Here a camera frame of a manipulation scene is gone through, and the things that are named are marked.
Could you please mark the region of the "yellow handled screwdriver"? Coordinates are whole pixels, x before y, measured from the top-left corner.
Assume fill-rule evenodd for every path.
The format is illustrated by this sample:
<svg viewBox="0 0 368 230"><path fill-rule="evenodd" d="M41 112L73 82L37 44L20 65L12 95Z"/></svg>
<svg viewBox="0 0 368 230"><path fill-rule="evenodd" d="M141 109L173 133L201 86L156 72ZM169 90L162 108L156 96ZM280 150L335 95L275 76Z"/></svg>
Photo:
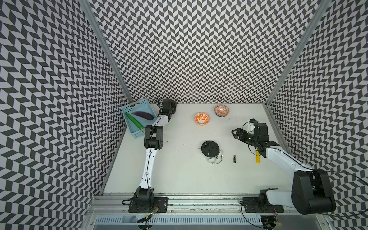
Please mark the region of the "yellow handled screwdriver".
<svg viewBox="0 0 368 230"><path fill-rule="evenodd" d="M256 163L260 163L260 153L256 152Z"/></svg>

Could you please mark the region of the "white twin-bell alarm clock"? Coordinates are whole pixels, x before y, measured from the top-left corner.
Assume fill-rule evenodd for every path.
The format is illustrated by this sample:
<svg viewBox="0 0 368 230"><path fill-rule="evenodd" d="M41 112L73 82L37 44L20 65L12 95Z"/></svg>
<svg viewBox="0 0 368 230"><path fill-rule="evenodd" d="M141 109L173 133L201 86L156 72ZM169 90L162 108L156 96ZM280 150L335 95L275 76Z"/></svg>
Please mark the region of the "white twin-bell alarm clock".
<svg viewBox="0 0 368 230"><path fill-rule="evenodd" d="M212 140L207 140L202 143L199 149L201 150L202 155L205 157L208 163L220 164L222 162L223 154L219 145L216 142Z"/></svg>

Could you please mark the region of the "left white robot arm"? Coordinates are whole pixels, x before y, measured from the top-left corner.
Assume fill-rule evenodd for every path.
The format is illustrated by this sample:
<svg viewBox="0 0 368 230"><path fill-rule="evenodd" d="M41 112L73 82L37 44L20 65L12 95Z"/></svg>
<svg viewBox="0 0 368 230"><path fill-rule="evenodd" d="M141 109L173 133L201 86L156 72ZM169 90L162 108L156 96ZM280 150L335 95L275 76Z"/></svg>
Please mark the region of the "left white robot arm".
<svg viewBox="0 0 368 230"><path fill-rule="evenodd" d="M154 189L152 187L152 172L156 155L164 144L163 128L170 122L176 112L176 102L163 99L157 119L145 127L144 147L146 149L145 165L142 180L132 198L133 210L150 211L154 207Z"/></svg>

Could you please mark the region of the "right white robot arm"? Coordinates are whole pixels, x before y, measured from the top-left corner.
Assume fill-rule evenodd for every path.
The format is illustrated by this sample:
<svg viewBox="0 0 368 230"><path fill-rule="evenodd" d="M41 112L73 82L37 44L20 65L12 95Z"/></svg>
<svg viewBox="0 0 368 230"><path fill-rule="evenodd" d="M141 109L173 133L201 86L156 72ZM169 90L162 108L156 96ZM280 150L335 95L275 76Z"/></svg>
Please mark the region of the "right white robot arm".
<svg viewBox="0 0 368 230"><path fill-rule="evenodd" d="M244 198L246 211L267 212L272 208L294 208L302 215L332 212L336 210L334 193L329 175L324 170L313 169L297 160L274 141L270 141L268 126L252 119L249 124L252 131L242 128L232 130L232 135L257 151L263 157L275 163L291 179L291 190L277 188L262 189L257 200Z"/></svg>

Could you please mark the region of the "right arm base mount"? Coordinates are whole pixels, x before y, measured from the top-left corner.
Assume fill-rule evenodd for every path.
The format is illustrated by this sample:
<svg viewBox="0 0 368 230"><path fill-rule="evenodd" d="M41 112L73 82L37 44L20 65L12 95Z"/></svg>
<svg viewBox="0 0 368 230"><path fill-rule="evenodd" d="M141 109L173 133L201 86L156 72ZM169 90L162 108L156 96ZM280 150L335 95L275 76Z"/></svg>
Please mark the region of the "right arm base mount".
<svg viewBox="0 0 368 230"><path fill-rule="evenodd" d="M246 213L284 213L283 206L271 205L267 202L259 203L256 197L243 197L242 203Z"/></svg>

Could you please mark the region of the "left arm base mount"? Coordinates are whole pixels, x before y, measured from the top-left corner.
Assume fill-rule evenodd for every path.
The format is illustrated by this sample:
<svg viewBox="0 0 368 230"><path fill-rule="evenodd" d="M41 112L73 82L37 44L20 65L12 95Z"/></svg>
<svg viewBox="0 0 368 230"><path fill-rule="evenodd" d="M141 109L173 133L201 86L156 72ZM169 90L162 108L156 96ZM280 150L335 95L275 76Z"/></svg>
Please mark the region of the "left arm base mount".
<svg viewBox="0 0 368 230"><path fill-rule="evenodd" d="M154 198L133 198L129 204L129 213L148 213L154 209L158 209L159 213L166 213L168 208L168 197L154 197Z"/></svg>

